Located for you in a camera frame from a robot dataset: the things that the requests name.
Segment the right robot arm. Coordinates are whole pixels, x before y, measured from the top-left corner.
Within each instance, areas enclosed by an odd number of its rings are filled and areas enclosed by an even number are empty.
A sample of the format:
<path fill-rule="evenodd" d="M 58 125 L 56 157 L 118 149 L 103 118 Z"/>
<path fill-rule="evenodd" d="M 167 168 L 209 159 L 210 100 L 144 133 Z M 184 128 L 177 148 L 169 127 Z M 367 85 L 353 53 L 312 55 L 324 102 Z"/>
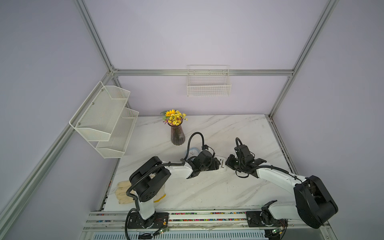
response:
<path fill-rule="evenodd" d="M 271 227 L 287 220 L 303 221 L 307 226 L 318 229 L 324 225 L 339 208 L 319 177 L 295 175 L 273 165 L 266 160 L 255 158 L 240 139 L 236 139 L 235 154 L 230 155 L 226 166 L 246 177 L 268 181 L 294 197 L 293 201 L 271 200 L 262 206 L 258 217 L 250 220 L 262 226 Z"/>

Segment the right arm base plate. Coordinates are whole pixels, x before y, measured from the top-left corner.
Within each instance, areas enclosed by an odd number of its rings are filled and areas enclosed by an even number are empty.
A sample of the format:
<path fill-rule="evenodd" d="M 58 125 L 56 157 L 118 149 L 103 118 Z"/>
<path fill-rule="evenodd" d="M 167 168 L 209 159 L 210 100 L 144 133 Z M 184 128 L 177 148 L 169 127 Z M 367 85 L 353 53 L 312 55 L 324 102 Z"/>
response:
<path fill-rule="evenodd" d="M 268 211 L 247 211 L 246 219 L 249 227 L 287 227 L 285 219 L 275 219 Z"/>

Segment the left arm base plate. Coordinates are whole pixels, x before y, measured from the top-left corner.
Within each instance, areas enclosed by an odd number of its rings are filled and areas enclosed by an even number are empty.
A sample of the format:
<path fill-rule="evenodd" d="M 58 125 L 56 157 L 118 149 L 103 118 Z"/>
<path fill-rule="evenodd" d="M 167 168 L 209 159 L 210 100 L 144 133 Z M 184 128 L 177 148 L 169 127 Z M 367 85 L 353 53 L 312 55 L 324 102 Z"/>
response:
<path fill-rule="evenodd" d="M 141 215 L 137 212 L 132 212 L 126 219 L 126 229 L 159 229 L 162 226 L 168 224 L 169 213 L 157 213 L 149 217 L 147 220 L 143 220 Z"/>

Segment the blue alarm clock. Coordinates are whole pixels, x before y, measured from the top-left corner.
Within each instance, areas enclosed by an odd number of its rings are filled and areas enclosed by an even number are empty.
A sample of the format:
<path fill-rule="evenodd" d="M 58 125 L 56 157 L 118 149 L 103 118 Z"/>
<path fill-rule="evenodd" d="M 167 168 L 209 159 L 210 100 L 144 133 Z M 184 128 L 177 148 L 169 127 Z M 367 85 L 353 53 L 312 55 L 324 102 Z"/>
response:
<path fill-rule="evenodd" d="M 190 148 L 190 150 L 189 150 L 189 158 L 192 157 L 192 156 L 198 156 L 200 152 L 201 152 L 201 150 L 196 148 L 196 147 Z"/>

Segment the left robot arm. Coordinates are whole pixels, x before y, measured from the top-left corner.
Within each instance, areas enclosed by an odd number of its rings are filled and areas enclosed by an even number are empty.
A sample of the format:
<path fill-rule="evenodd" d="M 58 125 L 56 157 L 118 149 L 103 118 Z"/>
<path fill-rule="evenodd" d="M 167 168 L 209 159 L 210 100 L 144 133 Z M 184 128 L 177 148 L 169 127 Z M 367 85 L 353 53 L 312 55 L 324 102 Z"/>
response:
<path fill-rule="evenodd" d="M 126 195 L 134 200 L 136 211 L 144 221 L 154 217 L 154 198 L 168 180 L 192 179 L 202 172 L 219 171 L 224 168 L 224 158 L 218 157 L 207 145 L 193 155 L 190 150 L 179 162 L 164 162 L 152 157 L 129 178 L 131 186 Z"/>

